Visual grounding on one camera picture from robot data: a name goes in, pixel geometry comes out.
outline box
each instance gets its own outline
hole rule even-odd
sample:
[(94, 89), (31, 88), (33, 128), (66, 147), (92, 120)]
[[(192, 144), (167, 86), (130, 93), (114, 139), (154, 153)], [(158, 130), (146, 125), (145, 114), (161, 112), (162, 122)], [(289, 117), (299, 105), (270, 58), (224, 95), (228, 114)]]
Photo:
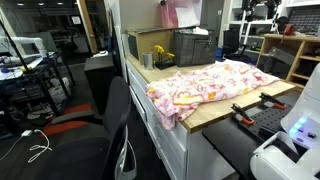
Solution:
[(271, 56), (261, 56), (257, 68), (265, 73), (272, 74), (281, 79), (286, 79), (291, 65)]
[(145, 52), (153, 52), (153, 59), (158, 60), (158, 51), (156, 45), (164, 49), (164, 53), (171, 52), (172, 30), (162, 28), (135, 29), (128, 30), (128, 43), (130, 53), (143, 65), (143, 56)]
[(292, 65), (294, 58), (295, 58), (295, 54), (294, 53), (289, 53), (288, 51), (285, 52), (283, 50), (281, 50), (280, 48), (277, 47), (272, 47), (269, 51), (269, 55), (271, 57), (274, 57), (276, 59), (279, 59), (280, 61), (288, 64), (288, 65)]
[(175, 62), (179, 67), (215, 62), (215, 33), (209, 35), (175, 31), (173, 37)]

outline black office chair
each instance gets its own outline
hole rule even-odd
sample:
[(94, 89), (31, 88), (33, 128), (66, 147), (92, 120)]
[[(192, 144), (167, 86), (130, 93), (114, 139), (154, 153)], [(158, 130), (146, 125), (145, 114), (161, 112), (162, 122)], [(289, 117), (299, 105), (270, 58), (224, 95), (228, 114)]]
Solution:
[(110, 139), (88, 138), (66, 143), (54, 149), (40, 167), (36, 180), (122, 180), (136, 176), (136, 160), (128, 141), (131, 96), (127, 83), (115, 77), (110, 86), (103, 120), (92, 111), (59, 116), (53, 124), (82, 119), (103, 124)]
[[(234, 54), (239, 50), (239, 47), (243, 47), (240, 54)], [(239, 31), (227, 30), (223, 32), (223, 54), (226, 59), (234, 61), (246, 61), (251, 59), (249, 56), (243, 54), (247, 45), (239, 43)]]

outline drawer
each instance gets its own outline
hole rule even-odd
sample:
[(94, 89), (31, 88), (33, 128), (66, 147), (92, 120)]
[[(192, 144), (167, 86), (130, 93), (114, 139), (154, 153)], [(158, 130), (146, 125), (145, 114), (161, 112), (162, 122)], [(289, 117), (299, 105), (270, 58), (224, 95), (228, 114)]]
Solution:
[(131, 93), (132, 101), (137, 107), (137, 111), (139, 112), (143, 122), (146, 123), (146, 120), (147, 120), (146, 111), (143, 109), (142, 105), (140, 104), (140, 101), (138, 100), (138, 98), (137, 98), (135, 92), (132, 90), (131, 86), (130, 86), (130, 93)]
[(143, 79), (143, 77), (140, 75), (140, 73), (138, 73), (138, 71), (136, 70), (136, 68), (134, 68), (134, 66), (127, 61), (127, 67), (128, 67), (128, 72), (131, 73), (138, 81), (138, 84), (145, 89), (145, 87), (147, 86), (147, 82)]
[(158, 152), (162, 162), (166, 165), (167, 171), (171, 174), (172, 179), (180, 180), (185, 179), (186, 167), (180, 164), (177, 156), (174, 153), (174, 150), (169, 145), (167, 138), (160, 131), (160, 137), (158, 138), (160, 147)]
[(179, 139), (175, 137), (172, 131), (165, 130), (162, 127), (162, 124), (158, 120), (157, 116), (152, 114), (150, 110), (146, 108), (147, 113), (147, 121), (149, 126), (149, 131), (154, 134), (155, 139), (158, 140), (160, 138), (166, 138), (168, 141), (169, 146), (173, 149), (175, 156), (177, 157), (179, 163), (182, 166), (186, 165), (187, 162), (187, 150), (185, 147), (181, 146), (179, 143)]
[(182, 151), (185, 151), (186, 147), (187, 147), (187, 135), (188, 135), (188, 132), (183, 127), (183, 125), (181, 123), (179, 123), (179, 122), (176, 122), (176, 125), (172, 130), (170, 130), (170, 131), (165, 130), (162, 127), (161, 118), (159, 116), (158, 110), (154, 106), (154, 104), (151, 101), (151, 99), (149, 99), (149, 98), (146, 99), (144, 101), (144, 104), (145, 104), (145, 106), (144, 106), (145, 110), (146, 111), (150, 111), (151, 114), (152, 114), (152, 120), (154, 121), (153, 123), (157, 124), (158, 126), (161, 126), (160, 129), (163, 130), (163, 132), (167, 136), (170, 144), (174, 144), (173, 147), (177, 146), (174, 149), (177, 149), (177, 150), (181, 149)]
[(162, 127), (162, 124), (157, 124), (156, 132), (160, 134), (160, 136), (164, 136), (168, 145), (172, 149), (173, 153), (177, 157), (178, 161), (182, 166), (186, 166), (187, 162), (187, 150), (185, 147), (181, 146), (179, 140), (175, 137), (172, 131), (165, 130)]
[(132, 87), (133, 91), (138, 95), (139, 100), (141, 101), (141, 99), (145, 99), (144, 98), (144, 96), (146, 96), (145, 90), (141, 88), (141, 86), (139, 85), (139, 82), (136, 76), (132, 74), (131, 71), (128, 71), (128, 76), (129, 76), (130, 86)]

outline wooden countertop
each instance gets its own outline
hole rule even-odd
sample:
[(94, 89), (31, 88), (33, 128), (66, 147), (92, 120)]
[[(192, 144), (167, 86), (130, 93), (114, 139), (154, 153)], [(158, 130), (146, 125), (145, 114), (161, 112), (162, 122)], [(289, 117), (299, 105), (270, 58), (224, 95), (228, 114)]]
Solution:
[[(162, 71), (157, 68), (153, 70), (145, 70), (143, 68), (143, 65), (140, 65), (139, 61), (136, 60), (133, 56), (129, 55), (126, 58), (136, 68), (136, 70), (141, 74), (141, 76), (146, 80), (147, 83), (157, 81), (162, 78), (168, 78), (178, 71), (184, 74), (189, 71), (202, 69), (207, 66), (201, 65), (184, 68), (174, 66)], [(233, 103), (237, 103), (244, 109), (249, 109), (256, 106), (256, 104), (260, 102), (259, 96), (261, 92), (265, 92), (271, 96), (279, 96), (292, 90), (294, 87), (295, 86), (286, 82), (277, 81), (268, 86), (258, 87), (248, 94), (223, 101), (200, 104), (198, 109), (190, 117), (182, 121), (181, 124), (187, 129), (189, 133), (193, 133), (213, 123), (232, 116), (233, 110), (231, 109), (231, 106)]]
[[(273, 39), (283, 39), (283, 35), (278, 35), (278, 34), (265, 34), (264, 37), (273, 38)], [(284, 36), (284, 40), (320, 42), (320, 38), (316, 36), (310, 36), (310, 35)]]

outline pink floral blanket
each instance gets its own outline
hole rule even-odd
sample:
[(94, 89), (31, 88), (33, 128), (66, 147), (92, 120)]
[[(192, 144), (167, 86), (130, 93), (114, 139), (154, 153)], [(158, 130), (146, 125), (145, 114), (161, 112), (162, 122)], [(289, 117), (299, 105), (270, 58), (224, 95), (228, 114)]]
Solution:
[(146, 88), (147, 96), (158, 108), (163, 127), (171, 130), (175, 121), (189, 117), (200, 103), (246, 94), (277, 80), (245, 63), (226, 60), (188, 74), (177, 72), (169, 78), (151, 82)]

